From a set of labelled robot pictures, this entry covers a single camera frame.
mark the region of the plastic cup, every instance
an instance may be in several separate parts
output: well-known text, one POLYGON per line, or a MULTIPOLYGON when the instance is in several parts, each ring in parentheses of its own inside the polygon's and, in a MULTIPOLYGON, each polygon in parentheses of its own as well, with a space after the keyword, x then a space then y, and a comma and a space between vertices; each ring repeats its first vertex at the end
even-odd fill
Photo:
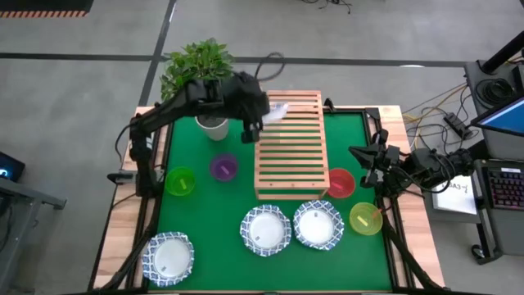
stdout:
POLYGON ((360 202, 350 212, 351 228, 363 235, 374 235, 382 228, 382 214, 373 204, 360 202))
POLYGON ((210 164, 210 172, 219 181, 229 181, 237 175, 238 163, 233 154, 216 156, 210 164))
POLYGON ((351 173, 342 168, 329 171, 329 193, 334 198, 345 198, 355 192, 355 178, 351 173))
POLYGON ((175 196, 186 196, 195 188, 195 175, 187 167, 177 167, 167 174, 165 189, 175 196))

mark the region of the white paper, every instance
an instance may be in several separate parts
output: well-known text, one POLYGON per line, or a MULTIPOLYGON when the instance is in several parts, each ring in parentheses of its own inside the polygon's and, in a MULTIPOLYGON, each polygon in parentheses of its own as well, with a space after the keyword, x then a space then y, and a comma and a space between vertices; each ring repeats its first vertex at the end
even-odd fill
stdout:
POLYGON ((271 107, 269 113, 262 116, 262 124, 266 125, 280 121, 283 117, 286 116, 288 108, 289 105, 287 104, 287 102, 275 104, 273 107, 271 107))
MULTIPOLYGON (((437 185, 433 190, 442 190, 446 183, 437 185)), ((433 193, 433 206, 439 210, 475 215, 477 208, 475 207, 475 195, 473 194, 471 177, 455 176, 451 180, 448 189, 442 193, 433 193)))

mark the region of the concrete floor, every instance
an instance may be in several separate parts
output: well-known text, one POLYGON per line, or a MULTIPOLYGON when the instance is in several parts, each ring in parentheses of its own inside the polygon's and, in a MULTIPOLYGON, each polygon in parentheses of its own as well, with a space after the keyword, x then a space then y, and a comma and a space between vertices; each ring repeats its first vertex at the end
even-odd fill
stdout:
MULTIPOLYGON (((472 61, 493 54, 524 28, 524 9, 516 0, 350 2, 348 16, 344 7, 317 9, 321 2, 178 0, 163 51, 215 37, 242 57, 280 51, 287 57, 472 61)), ((84 19, 0 19, 0 52, 152 55, 167 5, 168 0, 95 1, 84 19)), ((106 174, 119 167, 114 140, 138 104, 148 66, 0 60, 0 150, 27 163, 28 186, 69 200, 64 211, 42 211, 16 284, 34 287, 37 294, 86 289, 114 190, 106 174)), ((160 64, 156 76, 162 70, 160 64)), ((261 75, 272 70, 268 66, 261 75)), ((462 82, 460 68, 289 65, 263 87, 319 89, 336 104, 407 110, 462 82)), ((148 103, 159 97, 155 79, 148 103)), ((443 108, 456 112, 457 100, 443 108)), ((473 117, 471 101, 465 106, 473 117)), ((440 116, 428 118, 431 122, 441 122, 440 116)), ((441 149, 438 136, 427 142, 441 149)), ((469 246, 477 243, 473 225, 432 221, 431 229, 448 287, 522 293, 522 257, 478 266, 469 255, 469 246)))

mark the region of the computer monitor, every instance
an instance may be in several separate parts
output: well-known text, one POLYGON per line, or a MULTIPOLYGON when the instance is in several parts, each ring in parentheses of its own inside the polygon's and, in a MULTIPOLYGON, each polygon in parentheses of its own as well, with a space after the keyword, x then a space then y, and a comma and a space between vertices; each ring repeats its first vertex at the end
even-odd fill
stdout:
POLYGON ((25 164, 0 152, 0 177, 17 182, 24 172, 25 164))
POLYGON ((471 125, 524 137, 524 93, 491 108, 473 119, 471 125))

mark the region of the keyboard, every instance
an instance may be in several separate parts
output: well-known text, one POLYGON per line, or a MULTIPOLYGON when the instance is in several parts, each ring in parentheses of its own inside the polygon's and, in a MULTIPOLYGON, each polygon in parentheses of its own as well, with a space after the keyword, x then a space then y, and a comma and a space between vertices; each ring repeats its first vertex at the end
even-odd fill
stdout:
POLYGON ((524 211, 524 173, 488 170, 494 208, 524 211))

